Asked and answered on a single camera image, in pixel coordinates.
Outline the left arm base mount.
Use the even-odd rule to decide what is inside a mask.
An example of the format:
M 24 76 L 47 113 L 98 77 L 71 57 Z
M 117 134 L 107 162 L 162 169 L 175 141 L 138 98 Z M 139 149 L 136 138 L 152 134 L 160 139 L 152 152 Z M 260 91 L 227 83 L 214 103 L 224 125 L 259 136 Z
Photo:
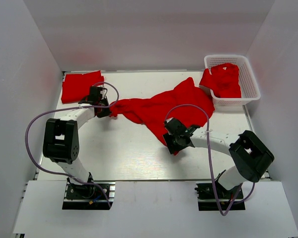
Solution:
M 63 210 L 110 210 L 115 196 L 115 182 L 101 182 L 97 186 L 78 185 L 67 182 L 63 199 Z

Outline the folded red t shirt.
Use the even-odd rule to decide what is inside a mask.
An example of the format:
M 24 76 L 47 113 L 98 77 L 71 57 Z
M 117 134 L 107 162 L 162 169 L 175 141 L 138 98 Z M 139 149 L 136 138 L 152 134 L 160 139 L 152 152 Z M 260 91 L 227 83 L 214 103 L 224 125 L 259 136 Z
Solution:
M 103 81 L 104 77 L 101 75 L 101 71 L 67 74 L 62 83 L 62 103 L 70 104 L 80 101 L 89 94 L 92 85 Z

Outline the red t shirts in basket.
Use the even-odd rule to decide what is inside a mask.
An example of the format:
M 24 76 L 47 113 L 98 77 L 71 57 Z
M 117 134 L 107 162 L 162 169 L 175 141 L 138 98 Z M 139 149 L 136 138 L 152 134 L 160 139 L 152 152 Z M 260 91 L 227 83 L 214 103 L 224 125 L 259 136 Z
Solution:
M 224 63 L 206 68 L 199 83 L 213 91 L 218 98 L 241 98 L 239 68 L 232 63 Z

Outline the red t shirt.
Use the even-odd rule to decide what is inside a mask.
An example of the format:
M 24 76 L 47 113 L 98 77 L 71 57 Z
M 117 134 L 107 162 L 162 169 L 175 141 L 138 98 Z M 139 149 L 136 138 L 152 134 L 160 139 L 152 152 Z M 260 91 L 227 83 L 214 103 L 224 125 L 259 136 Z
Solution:
M 103 81 L 104 77 L 101 75 L 101 71 L 67 74 L 62 83 L 62 103 L 70 104 L 80 101 L 89 94 L 92 85 Z
M 148 99 L 122 99 L 111 107 L 111 116 L 122 114 L 136 124 L 144 124 L 165 146 L 167 133 L 163 122 L 166 116 L 180 120 L 186 127 L 204 126 L 215 111 L 212 100 L 188 77 L 174 89 Z

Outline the white plastic basket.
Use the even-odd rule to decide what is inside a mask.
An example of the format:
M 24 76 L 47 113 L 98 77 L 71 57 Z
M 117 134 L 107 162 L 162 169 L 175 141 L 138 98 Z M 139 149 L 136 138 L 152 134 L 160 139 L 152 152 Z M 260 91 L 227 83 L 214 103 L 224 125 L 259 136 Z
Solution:
M 211 70 L 212 67 L 231 63 L 238 66 L 239 85 L 241 88 L 241 98 L 219 98 L 210 90 L 213 103 L 216 106 L 243 106 L 252 101 L 260 99 L 261 94 L 256 78 L 248 59 L 241 55 L 207 55 L 204 57 L 205 69 Z

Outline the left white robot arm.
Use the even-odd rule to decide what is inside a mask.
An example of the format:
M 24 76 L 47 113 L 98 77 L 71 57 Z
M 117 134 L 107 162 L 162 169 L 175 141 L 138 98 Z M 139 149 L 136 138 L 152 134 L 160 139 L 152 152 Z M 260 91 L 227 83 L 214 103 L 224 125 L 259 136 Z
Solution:
M 79 101 L 79 108 L 59 119 L 48 119 L 45 127 L 43 155 L 60 166 L 64 173 L 72 176 L 70 181 L 78 183 L 78 192 L 85 198 L 94 195 L 92 175 L 82 165 L 79 154 L 78 130 L 94 117 L 110 115 L 107 89 L 91 86 L 89 94 Z

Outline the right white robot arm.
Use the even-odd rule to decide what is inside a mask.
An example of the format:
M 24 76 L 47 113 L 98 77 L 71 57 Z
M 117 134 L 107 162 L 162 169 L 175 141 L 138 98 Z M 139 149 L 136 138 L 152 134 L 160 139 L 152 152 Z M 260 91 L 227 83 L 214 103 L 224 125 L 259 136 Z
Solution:
M 234 166 L 216 179 L 215 194 L 221 198 L 246 181 L 257 183 L 274 161 L 273 153 L 257 137 L 245 130 L 239 135 L 225 134 L 192 125 L 186 127 L 176 118 L 164 122 L 167 133 L 163 135 L 170 154 L 187 147 L 206 148 L 231 156 Z

